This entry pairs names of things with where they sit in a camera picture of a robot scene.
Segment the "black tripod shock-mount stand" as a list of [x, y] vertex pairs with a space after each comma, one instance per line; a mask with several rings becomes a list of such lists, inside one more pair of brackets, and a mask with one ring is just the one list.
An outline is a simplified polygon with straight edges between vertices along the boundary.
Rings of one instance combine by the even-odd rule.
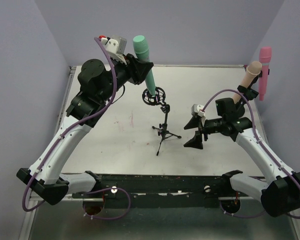
[[142, 93], [142, 100], [148, 106], [160, 106], [160, 110], [164, 113], [164, 122], [160, 123], [158, 127], [154, 125], [151, 127], [153, 130], [157, 131], [157, 135], [161, 137], [156, 156], [159, 155], [162, 142], [171, 137], [176, 137], [181, 139], [181, 135], [174, 134], [168, 130], [168, 115], [170, 113], [171, 107], [166, 102], [166, 93], [160, 87], [155, 87], [154, 95], [151, 95], [148, 89], [145, 89]]

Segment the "beige toy microphone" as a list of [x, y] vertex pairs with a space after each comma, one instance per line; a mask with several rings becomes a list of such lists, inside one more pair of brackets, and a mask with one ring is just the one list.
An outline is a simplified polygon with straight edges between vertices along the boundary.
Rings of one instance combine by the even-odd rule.
[[249, 96], [249, 86], [253, 80], [259, 76], [262, 70], [262, 64], [259, 61], [253, 61], [245, 69], [245, 75], [241, 83], [237, 87], [237, 91], [243, 95], [245, 98]]

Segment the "pink toy microphone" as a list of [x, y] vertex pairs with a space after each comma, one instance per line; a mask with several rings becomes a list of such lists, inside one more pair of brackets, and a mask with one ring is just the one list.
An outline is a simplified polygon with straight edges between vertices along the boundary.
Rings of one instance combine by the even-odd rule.
[[269, 75], [269, 65], [272, 58], [272, 48], [270, 46], [264, 46], [260, 48], [259, 51], [259, 62], [262, 64], [261, 72], [258, 79], [258, 92], [259, 100], [263, 101], [267, 91], [268, 75]]

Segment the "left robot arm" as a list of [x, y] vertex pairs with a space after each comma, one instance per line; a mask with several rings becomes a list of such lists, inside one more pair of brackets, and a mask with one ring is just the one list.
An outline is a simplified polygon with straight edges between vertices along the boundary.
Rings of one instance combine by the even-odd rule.
[[72, 99], [60, 128], [47, 149], [29, 168], [21, 168], [16, 176], [45, 202], [56, 205], [67, 194], [90, 192], [98, 182], [91, 171], [62, 174], [70, 155], [96, 125], [116, 93], [126, 82], [141, 84], [154, 64], [139, 60], [132, 54], [123, 58], [126, 63], [112, 61], [114, 71], [106, 70], [99, 59], [89, 59], [81, 67], [77, 79], [79, 93]]

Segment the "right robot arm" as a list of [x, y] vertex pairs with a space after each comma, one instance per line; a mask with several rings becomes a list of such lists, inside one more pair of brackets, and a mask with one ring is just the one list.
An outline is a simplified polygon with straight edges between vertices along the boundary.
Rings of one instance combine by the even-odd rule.
[[196, 129], [194, 137], [184, 144], [186, 148], [203, 149], [203, 141], [210, 134], [230, 137], [250, 156], [262, 172], [265, 181], [257, 180], [241, 171], [223, 176], [228, 185], [262, 204], [272, 217], [300, 209], [300, 172], [285, 165], [261, 138], [251, 118], [244, 117], [231, 97], [215, 102], [218, 118], [206, 119], [203, 105], [191, 107], [191, 120], [184, 129]]

